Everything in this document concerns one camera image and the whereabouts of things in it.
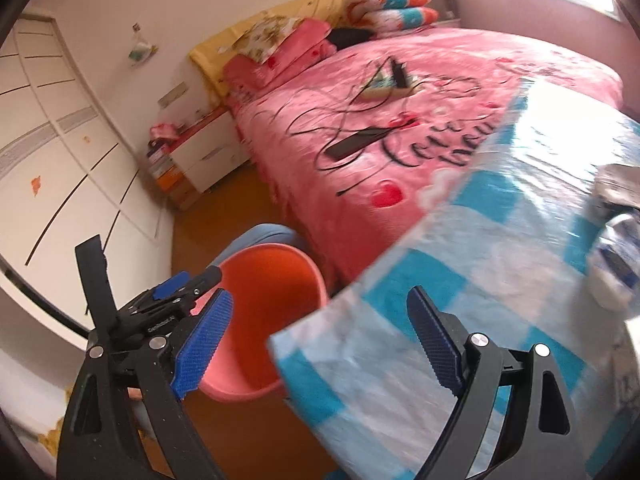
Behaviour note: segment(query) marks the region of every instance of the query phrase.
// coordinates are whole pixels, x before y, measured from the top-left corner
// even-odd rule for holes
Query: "silver screw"
[[[537,345],[534,346],[533,349],[536,351],[536,354],[538,354],[540,357],[546,357],[549,354],[551,354],[551,350],[549,350],[549,347],[547,345],[543,345],[542,343],[538,343]]]
[[[100,345],[93,346],[89,350],[89,357],[91,359],[97,359],[98,357],[102,357],[102,354],[104,354],[104,348],[102,348]]]
[[[156,337],[152,337],[151,341],[149,341],[149,347],[153,350],[159,350],[164,348],[166,345],[166,339],[161,335],[157,335]]]
[[[471,342],[476,346],[487,346],[489,344],[489,338],[478,332],[471,336]]]

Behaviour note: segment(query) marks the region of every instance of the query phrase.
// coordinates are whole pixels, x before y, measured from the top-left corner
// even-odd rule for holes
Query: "drawer handle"
[[[223,146],[217,146],[213,150],[211,150],[209,153],[207,153],[207,155],[203,156],[200,160],[202,161],[209,160],[210,158],[213,158],[225,148],[226,148],[226,144],[224,144]]]

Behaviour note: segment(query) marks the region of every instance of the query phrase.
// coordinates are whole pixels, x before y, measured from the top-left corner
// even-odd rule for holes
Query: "pink blanket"
[[[423,81],[420,91],[377,107],[382,100],[350,105],[389,55]],[[276,199],[351,281],[447,197],[500,123],[520,76],[622,102],[619,76],[593,59],[510,34],[434,28],[342,50],[236,118]],[[324,153],[355,130],[411,118],[417,123],[340,162]]]

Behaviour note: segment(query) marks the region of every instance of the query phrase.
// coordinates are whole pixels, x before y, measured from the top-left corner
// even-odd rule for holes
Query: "wooden floor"
[[[262,222],[284,223],[255,168],[243,166],[176,215],[174,273],[201,272],[230,241]],[[336,469],[276,394],[222,404],[198,391],[187,395],[184,406],[228,480],[321,480]],[[154,468],[170,475],[158,444],[145,439],[145,447]]]

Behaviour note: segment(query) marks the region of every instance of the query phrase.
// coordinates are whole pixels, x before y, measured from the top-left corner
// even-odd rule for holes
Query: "checkered tablecloth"
[[[631,423],[613,400],[610,352],[622,322],[585,284],[585,256],[604,224],[590,192],[596,167],[611,162],[640,165],[640,124],[571,90],[523,81],[450,201],[326,308],[272,336],[294,409],[353,479],[413,479],[455,403],[408,320],[414,285],[500,346],[548,345],[588,472],[600,469]],[[473,473],[495,446],[503,390]]]

